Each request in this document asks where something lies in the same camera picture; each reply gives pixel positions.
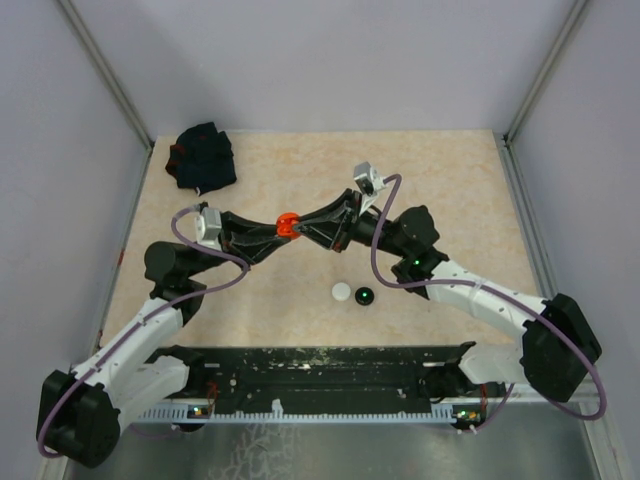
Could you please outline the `orange round charging case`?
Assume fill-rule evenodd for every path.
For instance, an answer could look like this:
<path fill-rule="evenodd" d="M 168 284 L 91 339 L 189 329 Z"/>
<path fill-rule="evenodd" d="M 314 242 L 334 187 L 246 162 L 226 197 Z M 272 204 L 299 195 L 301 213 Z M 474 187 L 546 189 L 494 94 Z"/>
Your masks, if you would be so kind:
<path fill-rule="evenodd" d="M 300 233 L 296 231 L 295 226 L 299 223 L 299 215 L 294 212 L 286 212 L 281 214 L 276 221 L 276 233 L 279 237 L 288 239 L 297 239 Z"/>

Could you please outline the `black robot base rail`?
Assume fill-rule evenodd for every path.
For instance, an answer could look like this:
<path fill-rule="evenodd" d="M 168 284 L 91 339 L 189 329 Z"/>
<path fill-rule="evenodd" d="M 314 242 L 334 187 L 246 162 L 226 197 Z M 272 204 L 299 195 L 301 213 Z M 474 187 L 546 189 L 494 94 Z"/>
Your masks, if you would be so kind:
<path fill-rule="evenodd" d="M 217 414 L 428 413 L 448 398 L 502 396 L 502 382 L 475 384 L 458 346 L 190 347 L 196 377 L 178 399 L 213 401 Z"/>

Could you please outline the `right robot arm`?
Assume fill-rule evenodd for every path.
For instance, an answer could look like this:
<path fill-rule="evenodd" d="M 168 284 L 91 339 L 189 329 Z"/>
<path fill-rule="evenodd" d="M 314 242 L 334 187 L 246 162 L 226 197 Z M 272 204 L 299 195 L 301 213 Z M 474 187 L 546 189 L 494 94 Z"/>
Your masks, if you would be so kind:
<path fill-rule="evenodd" d="M 446 372 L 454 393 L 470 395 L 485 383 L 527 384 L 546 399 L 565 403 L 586 378 L 597 377 L 602 349 L 573 298 L 527 295 L 456 263 L 437 250 L 439 234 L 426 206 L 389 220 L 366 211 L 366 201 L 347 190 L 329 206 L 295 220 L 292 231 L 335 252 L 357 242 L 372 254 L 395 255 L 395 279 L 386 286 L 457 308 L 510 337 L 504 345 L 467 347 Z"/>

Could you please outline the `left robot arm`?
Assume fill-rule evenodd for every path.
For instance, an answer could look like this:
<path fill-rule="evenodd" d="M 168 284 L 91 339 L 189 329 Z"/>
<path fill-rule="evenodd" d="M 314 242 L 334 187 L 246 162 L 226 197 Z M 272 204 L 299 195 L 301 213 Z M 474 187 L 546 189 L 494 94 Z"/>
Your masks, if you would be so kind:
<path fill-rule="evenodd" d="M 237 285 L 253 265 L 295 238 L 297 221 L 281 216 L 263 224 L 205 203 L 178 211 L 170 221 L 177 240 L 157 241 L 145 252 L 145 276 L 154 287 L 138 313 L 87 360 L 53 371 L 43 382 L 39 453 L 96 467 L 159 401 L 178 392 L 201 394 L 208 373 L 192 351 L 172 348 L 158 359 L 152 354 L 187 325 L 206 295 Z"/>

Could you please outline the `black round charging case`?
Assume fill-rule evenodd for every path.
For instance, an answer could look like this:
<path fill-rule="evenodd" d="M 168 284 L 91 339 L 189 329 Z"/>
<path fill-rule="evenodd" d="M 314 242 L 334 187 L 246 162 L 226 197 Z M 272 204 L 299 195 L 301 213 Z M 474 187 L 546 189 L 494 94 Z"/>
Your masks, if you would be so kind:
<path fill-rule="evenodd" d="M 368 306 L 375 300 L 375 293 L 369 287 L 359 287 L 354 294 L 355 301 L 358 305 Z"/>

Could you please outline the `white charging case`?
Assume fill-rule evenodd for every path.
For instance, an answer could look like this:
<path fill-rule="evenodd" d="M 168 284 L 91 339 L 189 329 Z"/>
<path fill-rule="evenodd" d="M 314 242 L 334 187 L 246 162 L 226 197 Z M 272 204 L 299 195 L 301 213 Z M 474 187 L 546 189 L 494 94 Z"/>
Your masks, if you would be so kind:
<path fill-rule="evenodd" d="M 332 286 L 331 295 L 338 302 L 347 301 L 351 297 L 351 287 L 345 282 L 338 282 Z"/>

